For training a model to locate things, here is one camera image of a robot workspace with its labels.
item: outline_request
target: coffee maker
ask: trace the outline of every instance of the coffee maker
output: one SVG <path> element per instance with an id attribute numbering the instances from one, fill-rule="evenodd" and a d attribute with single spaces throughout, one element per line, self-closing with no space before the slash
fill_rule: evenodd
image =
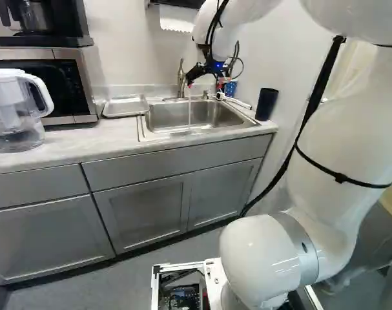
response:
<path id="1" fill-rule="evenodd" d="M 87 47 L 89 36 L 83 0 L 0 0 L 2 25 L 18 22 L 12 36 L 0 36 L 4 47 Z"/>

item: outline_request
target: stainless steel sink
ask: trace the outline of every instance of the stainless steel sink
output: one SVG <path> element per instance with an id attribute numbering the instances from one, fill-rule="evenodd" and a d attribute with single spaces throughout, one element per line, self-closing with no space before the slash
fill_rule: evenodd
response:
<path id="1" fill-rule="evenodd" d="M 149 111 L 138 118 L 140 141 L 169 139 L 259 125 L 215 99 L 177 99 L 149 103 Z"/>

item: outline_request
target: floor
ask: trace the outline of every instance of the floor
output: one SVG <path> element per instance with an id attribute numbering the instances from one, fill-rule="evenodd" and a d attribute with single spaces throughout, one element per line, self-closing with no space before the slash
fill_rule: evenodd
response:
<path id="1" fill-rule="evenodd" d="M 219 235 L 220 229 L 105 269 L 14 291 L 4 310 L 149 310 L 151 266 L 217 257 Z M 325 310 L 376 310 L 383 283 L 378 273 L 365 274 L 338 296 L 318 295 Z"/>

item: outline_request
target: pitcher handle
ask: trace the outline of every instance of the pitcher handle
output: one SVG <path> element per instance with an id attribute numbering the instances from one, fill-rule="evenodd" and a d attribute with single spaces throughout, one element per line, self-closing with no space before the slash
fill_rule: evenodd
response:
<path id="1" fill-rule="evenodd" d="M 40 93 L 41 97 L 43 98 L 43 104 L 45 106 L 44 110 L 39 110 L 39 117 L 43 118 L 52 113 L 54 110 L 54 102 L 52 101 L 51 95 L 45 85 L 45 83 L 37 76 L 33 76 L 31 74 L 22 73 L 18 75 L 19 78 L 27 80 L 29 83 L 33 84 L 38 92 Z"/>

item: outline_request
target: cabinet door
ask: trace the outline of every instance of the cabinet door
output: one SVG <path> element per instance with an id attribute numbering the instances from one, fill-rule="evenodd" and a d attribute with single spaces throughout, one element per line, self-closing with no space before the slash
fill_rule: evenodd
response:
<path id="1" fill-rule="evenodd" d="M 194 173 L 189 229 L 199 228 L 242 211 L 262 160 L 249 160 Z"/>
<path id="2" fill-rule="evenodd" d="M 0 284 L 113 256 L 89 195 L 0 210 Z"/>
<path id="3" fill-rule="evenodd" d="M 94 194 L 117 253 L 184 233 L 191 175 L 130 185 Z"/>

